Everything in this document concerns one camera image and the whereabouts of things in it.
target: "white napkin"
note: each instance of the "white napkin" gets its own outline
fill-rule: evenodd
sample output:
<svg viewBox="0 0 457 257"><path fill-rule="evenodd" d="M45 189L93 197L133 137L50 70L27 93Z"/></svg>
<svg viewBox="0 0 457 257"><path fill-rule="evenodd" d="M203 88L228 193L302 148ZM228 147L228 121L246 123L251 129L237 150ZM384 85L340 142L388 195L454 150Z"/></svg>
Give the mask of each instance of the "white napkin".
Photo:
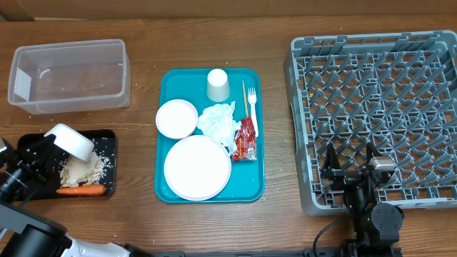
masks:
<svg viewBox="0 0 457 257"><path fill-rule="evenodd" d="M235 101L230 105L216 104L204 109L197 123L197 128L203 131L203 135L222 143L229 149L230 155L236 151L235 133L241 128L241 122L233 120L234 111Z"/></svg>

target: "gray dish rack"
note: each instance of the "gray dish rack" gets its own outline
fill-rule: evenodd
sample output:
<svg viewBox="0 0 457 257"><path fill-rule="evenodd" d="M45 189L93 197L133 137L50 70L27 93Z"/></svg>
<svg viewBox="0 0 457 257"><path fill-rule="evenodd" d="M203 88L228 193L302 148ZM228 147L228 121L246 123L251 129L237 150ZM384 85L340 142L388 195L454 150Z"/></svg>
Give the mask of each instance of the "gray dish rack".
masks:
<svg viewBox="0 0 457 257"><path fill-rule="evenodd" d="M378 201L401 208L457 206L457 35L452 31L308 36L284 61L296 132L303 210L347 211L320 178L332 142L343 169L358 170L373 142L397 164Z"/></svg>

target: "paper cup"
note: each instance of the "paper cup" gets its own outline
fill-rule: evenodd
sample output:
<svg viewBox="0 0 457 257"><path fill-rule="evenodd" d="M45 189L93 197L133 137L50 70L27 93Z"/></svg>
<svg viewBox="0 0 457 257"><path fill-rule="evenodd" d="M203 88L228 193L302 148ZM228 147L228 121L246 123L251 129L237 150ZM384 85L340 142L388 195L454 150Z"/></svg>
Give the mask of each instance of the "paper cup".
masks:
<svg viewBox="0 0 457 257"><path fill-rule="evenodd" d="M225 71L213 69L209 72L206 94L215 102L225 101L230 96L229 78Z"/></svg>

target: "orange carrot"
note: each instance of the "orange carrot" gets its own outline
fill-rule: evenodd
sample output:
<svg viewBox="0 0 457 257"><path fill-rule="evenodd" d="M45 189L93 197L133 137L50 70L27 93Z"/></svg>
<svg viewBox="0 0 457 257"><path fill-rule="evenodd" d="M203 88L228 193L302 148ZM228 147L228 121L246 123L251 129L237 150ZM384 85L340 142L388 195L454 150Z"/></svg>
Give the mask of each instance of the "orange carrot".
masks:
<svg viewBox="0 0 457 257"><path fill-rule="evenodd" d="M104 185L77 186L73 188L60 188L56 192L68 196L101 196L105 193Z"/></svg>

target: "ketchup packet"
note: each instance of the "ketchup packet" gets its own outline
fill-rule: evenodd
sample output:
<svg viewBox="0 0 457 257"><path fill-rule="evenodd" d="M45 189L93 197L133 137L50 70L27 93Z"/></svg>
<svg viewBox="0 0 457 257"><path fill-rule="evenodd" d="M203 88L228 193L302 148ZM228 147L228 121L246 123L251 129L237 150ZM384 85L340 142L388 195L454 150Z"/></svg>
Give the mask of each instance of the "ketchup packet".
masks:
<svg viewBox="0 0 457 257"><path fill-rule="evenodd" d="M236 151L233 161L254 161L257 159L256 131L251 117L241 120L241 128L235 135Z"/></svg>

